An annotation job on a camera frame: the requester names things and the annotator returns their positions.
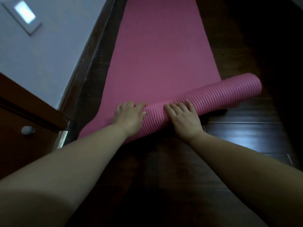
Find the wall plate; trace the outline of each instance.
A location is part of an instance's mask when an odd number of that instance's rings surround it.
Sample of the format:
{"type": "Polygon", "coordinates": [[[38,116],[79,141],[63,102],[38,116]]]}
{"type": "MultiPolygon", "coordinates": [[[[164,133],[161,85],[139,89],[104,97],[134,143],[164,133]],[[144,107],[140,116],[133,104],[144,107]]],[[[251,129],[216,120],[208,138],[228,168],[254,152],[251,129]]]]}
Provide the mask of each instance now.
{"type": "Polygon", "coordinates": [[[24,0],[5,0],[2,5],[29,36],[42,25],[24,0]]]}

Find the dark hardwood floor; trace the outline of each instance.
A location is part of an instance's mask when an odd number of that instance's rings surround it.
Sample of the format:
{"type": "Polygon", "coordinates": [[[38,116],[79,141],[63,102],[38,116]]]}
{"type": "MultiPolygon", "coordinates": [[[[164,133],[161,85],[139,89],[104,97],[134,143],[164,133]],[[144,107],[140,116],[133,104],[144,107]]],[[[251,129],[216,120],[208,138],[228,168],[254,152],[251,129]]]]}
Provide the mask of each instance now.
{"type": "MultiPolygon", "coordinates": [[[[74,141],[98,111],[126,1],[116,0],[114,4],[98,53],[82,86],[65,144],[74,141]]],[[[286,37],[286,33],[266,43],[270,34],[277,32],[274,26],[279,27],[277,22],[272,22],[269,29],[264,29],[265,23],[273,20],[270,14],[277,14],[276,10],[268,8],[269,0],[196,1],[221,78],[252,72],[264,85],[260,96],[229,109],[224,115],[218,116],[216,112],[202,116],[204,129],[301,169],[298,145],[301,131],[296,129],[301,116],[291,105],[300,95],[288,79],[298,75],[299,63],[294,64],[297,58],[285,58],[286,63],[281,61],[281,57],[294,56],[290,53],[294,47],[288,48],[284,43],[294,45],[295,42],[279,41],[283,49],[280,56],[273,42],[286,37]],[[252,17],[253,10],[258,8],[263,12],[252,17]],[[286,72],[286,66],[291,64],[289,70],[293,73],[286,72]]],[[[302,19],[300,10],[289,0],[278,0],[276,5],[284,8],[284,19],[302,19]]],[[[297,31],[291,26],[286,27],[290,34],[297,31]]],[[[292,38],[301,48],[299,35],[292,38]]],[[[266,226],[176,137],[172,126],[123,146],[67,224],[117,225],[266,226]]]]}

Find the forearm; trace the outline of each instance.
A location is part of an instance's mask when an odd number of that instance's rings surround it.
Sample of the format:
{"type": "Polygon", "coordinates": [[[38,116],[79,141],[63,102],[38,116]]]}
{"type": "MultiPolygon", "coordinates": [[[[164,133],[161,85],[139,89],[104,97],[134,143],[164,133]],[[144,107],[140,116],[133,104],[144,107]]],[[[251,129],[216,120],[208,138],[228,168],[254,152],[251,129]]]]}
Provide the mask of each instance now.
{"type": "Polygon", "coordinates": [[[303,173],[264,154],[203,133],[191,147],[267,223],[298,221],[303,173]]]}
{"type": "Polygon", "coordinates": [[[74,211],[126,138],[123,129],[111,125],[70,143],[1,180],[1,194],[6,191],[45,194],[74,211]]]}

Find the rolled yoga mat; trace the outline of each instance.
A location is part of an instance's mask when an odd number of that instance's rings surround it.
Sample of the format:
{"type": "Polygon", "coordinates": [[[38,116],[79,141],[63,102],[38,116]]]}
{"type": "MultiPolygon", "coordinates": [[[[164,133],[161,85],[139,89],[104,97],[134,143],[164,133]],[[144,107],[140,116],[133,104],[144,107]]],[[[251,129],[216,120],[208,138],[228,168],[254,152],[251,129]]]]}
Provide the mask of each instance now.
{"type": "Polygon", "coordinates": [[[78,138],[111,124],[127,101],[148,104],[129,142],[168,124],[164,103],[187,98],[202,115],[260,92],[252,74],[221,81],[195,0],[127,0],[99,111],[78,138]]]}

